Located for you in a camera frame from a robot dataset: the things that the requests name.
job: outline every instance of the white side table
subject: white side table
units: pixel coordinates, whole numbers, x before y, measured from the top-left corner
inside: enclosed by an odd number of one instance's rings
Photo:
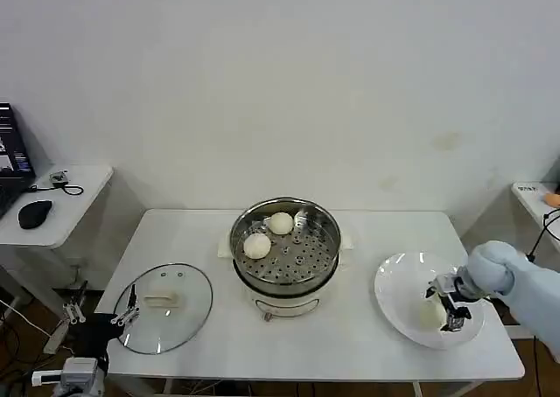
[[[26,253],[27,258],[22,261],[18,250],[31,250],[35,247],[52,250],[61,246],[113,174],[113,169],[108,165],[54,165],[38,177],[36,184],[38,187],[51,186],[49,174],[63,170],[68,171],[70,185],[79,185],[84,189],[80,196],[70,196],[62,190],[24,193],[0,219],[0,265],[59,316],[62,315],[62,299],[46,284],[40,271],[33,267],[33,254]],[[19,226],[19,210],[37,200],[51,200],[52,209],[43,225],[24,230]],[[46,256],[49,264],[55,265],[56,269],[63,272],[70,270],[56,255],[46,253]]]
[[[535,220],[539,226],[539,230],[543,229],[543,216],[546,213],[554,211],[554,207],[550,207],[544,201],[544,196],[547,193],[553,193],[557,188],[556,183],[539,183],[539,182],[519,182],[514,183],[511,186],[511,190],[514,195],[519,199],[523,207],[527,209],[527,212]],[[551,224],[549,230],[556,236],[560,238],[560,220]],[[560,253],[560,241],[546,235],[548,240],[552,243],[552,246]],[[533,338],[533,333],[528,331],[522,326],[508,326],[507,332],[511,338],[516,339],[530,339]],[[554,359],[560,364],[560,355],[554,355]]]
[[[550,211],[554,211],[554,207],[550,207],[544,201],[547,193],[553,193],[557,188],[555,183],[514,183],[511,190],[519,199],[521,204],[527,209],[527,212],[533,217],[539,228],[543,228],[543,215]],[[560,221],[555,222],[549,227],[549,230],[560,238]],[[560,253],[560,241],[550,238],[552,245]]]

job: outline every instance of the laptop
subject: laptop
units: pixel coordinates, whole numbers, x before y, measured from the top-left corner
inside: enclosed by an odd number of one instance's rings
[[[14,110],[0,102],[0,217],[33,184],[35,171],[18,130]]]

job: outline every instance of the white table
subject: white table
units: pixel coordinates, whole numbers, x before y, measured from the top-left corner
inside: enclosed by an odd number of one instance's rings
[[[216,257],[218,243],[240,211],[151,210],[142,218],[97,308],[113,312],[122,290],[145,270],[188,262],[206,272],[214,305],[185,345],[156,356],[109,343],[109,373],[135,377],[312,381],[515,380],[524,367],[494,307],[470,343],[436,351],[408,340],[372,303],[369,281],[395,253],[429,251],[455,264],[466,260],[441,212],[333,212],[355,249],[337,274],[337,293],[316,311],[263,321],[244,299],[232,262]]]
[[[24,193],[0,218],[0,265],[59,316],[62,315],[62,300],[45,283],[41,274],[33,270],[32,262],[24,262],[17,256],[16,247],[53,249],[61,246],[113,174],[113,169],[108,165],[54,165],[38,177],[36,184],[38,187],[51,187],[49,174],[63,170],[67,170],[70,185],[79,185],[84,189],[80,196],[69,196],[62,190]],[[19,226],[17,215],[22,207],[37,200],[51,200],[52,209],[43,225],[24,230]],[[68,271],[55,256],[49,259],[49,263]]]

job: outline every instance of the glass lid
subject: glass lid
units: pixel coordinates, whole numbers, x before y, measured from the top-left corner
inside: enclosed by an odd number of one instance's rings
[[[133,352],[155,355],[181,346],[200,330],[212,309],[210,280],[190,264],[165,264],[138,276],[119,297],[116,314],[126,311],[132,285],[139,316],[119,341]]]

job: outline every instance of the steamed bun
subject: steamed bun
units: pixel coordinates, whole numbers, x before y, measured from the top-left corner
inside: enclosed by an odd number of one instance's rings
[[[243,252],[249,259],[262,259],[270,252],[270,240],[263,233],[253,233],[243,242]]]
[[[418,309],[420,323],[425,330],[439,330],[447,324],[447,312],[437,294],[423,300]]]
[[[288,213],[278,212],[270,217],[269,228],[276,235],[286,235],[293,227],[294,219]]]

